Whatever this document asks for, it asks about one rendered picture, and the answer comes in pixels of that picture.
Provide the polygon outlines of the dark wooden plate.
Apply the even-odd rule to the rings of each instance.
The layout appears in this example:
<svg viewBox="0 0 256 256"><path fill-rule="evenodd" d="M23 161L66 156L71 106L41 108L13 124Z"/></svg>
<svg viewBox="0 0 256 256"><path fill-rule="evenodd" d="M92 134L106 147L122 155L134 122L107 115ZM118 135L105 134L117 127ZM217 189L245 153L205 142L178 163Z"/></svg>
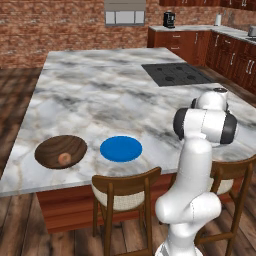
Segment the dark wooden plate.
<svg viewBox="0 0 256 256"><path fill-rule="evenodd" d="M39 164L49 169L65 169L77 164L86 154L86 142L74 135L60 135L51 137L35 150L34 157ZM61 166L58 157L62 153L71 155L71 163Z"/></svg>

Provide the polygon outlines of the black hob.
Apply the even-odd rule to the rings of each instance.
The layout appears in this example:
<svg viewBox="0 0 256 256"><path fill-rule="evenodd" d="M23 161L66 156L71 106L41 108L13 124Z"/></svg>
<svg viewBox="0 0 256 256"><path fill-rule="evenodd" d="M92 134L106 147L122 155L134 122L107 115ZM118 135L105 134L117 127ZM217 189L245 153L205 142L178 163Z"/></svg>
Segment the black hob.
<svg viewBox="0 0 256 256"><path fill-rule="evenodd" d="M214 80L188 63L143 64L159 87L207 84Z"/></svg>

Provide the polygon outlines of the dark wooden base cupboards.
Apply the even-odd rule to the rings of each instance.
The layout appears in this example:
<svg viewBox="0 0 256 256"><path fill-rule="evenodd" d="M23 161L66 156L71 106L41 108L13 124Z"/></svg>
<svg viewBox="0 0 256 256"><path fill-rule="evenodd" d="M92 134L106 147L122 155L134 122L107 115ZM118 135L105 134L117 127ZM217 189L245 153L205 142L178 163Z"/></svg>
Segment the dark wooden base cupboards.
<svg viewBox="0 0 256 256"><path fill-rule="evenodd" d="M148 29L148 48L165 47L195 66L207 66L256 95L256 42L213 28Z"/></svg>

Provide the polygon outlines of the wooden chair with cream seat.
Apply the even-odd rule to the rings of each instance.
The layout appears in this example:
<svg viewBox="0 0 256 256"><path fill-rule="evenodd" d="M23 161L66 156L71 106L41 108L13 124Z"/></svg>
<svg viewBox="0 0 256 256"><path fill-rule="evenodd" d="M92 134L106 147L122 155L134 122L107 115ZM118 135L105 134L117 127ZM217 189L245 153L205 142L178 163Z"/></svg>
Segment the wooden chair with cream seat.
<svg viewBox="0 0 256 256"><path fill-rule="evenodd" d="M230 198L235 204L235 211L230 231L203 237L202 234L205 232L205 228L201 228L195 237L196 245L227 240L225 256L231 256L245 198L255 166L256 154L245 160L235 162L214 161L212 163L210 191L217 194L221 200Z"/></svg>
<svg viewBox="0 0 256 256"><path fill-rule="evenodd" d="M93 235L96 235L98 209L101 209L105 227L104 256L110 256L113 215L131 211L139 212L140 225L146 222L147 248L118 256L153 256L150 186L160 174L161 168L155 167L145 173L127 177L92 177Z"/></svg>

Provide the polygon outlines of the brown onion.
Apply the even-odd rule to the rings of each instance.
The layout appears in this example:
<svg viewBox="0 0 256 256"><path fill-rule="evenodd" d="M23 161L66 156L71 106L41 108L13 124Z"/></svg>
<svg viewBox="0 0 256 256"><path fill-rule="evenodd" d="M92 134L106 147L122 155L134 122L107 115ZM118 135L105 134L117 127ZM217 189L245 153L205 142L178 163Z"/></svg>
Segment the brown onion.
<svg viewBox="0 0 256 256"><path fill-rule="evenodd" d="M58 162L61 166L65 166L71 163L71 155L69 153L62 153L58 157Z"/></svg>

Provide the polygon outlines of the dark wooden wall cupboards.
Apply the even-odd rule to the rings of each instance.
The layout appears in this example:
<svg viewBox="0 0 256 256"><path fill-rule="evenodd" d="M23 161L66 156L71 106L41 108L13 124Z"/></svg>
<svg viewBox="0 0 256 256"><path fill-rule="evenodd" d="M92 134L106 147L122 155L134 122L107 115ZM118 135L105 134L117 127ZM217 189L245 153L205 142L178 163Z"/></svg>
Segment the dark wooden wall cupboards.
<svg viewBox="0 0 256 256"><path fill-rule="evenodd" d="M160 6L220 6L256 11L256 0L159 0Z"/></svg>

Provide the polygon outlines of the blue plate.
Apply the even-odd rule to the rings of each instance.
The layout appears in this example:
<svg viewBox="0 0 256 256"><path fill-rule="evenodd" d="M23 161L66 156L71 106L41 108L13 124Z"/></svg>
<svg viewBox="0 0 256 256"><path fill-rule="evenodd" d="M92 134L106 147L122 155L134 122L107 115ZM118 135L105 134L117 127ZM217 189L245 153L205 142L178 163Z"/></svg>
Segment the blue plate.
<svg viewBox="0 0 256 256"><path fill-rule="evenodd" d="M133 137L113 136L102 142L100 153L112 162L129 162L141 155L142 145Z"/></svg>

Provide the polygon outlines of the black coffee machine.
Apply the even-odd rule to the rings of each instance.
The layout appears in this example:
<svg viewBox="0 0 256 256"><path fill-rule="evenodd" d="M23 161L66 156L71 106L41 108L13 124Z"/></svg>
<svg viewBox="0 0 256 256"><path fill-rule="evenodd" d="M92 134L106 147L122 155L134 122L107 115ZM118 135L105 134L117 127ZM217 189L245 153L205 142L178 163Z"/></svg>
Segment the black coffee machine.
<svg viewBox="0 0 256 256"><path fill-rule="evenodd" d="M163 26L167 28L174 28L175 17L176 15L173 12L171 11L165 12L163 17Z"/></svg>

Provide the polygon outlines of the wooden kitchen island base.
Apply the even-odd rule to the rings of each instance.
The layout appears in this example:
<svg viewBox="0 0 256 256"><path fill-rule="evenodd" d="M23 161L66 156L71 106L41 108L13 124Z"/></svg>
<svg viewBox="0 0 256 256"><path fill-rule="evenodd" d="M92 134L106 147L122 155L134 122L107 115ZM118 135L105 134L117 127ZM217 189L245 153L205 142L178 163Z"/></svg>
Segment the wooden kitchen island base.
<svg viewBox="0 0 256 256"><path fill-rule="evenodd" d="M167 192L172 174L163 174L151 186L151 212L155 216L155 202ZM93 226L93 192L91 185L36 193L48 233L66 232ZM139 212L113 215L113 223L138 219Z"/></svg>

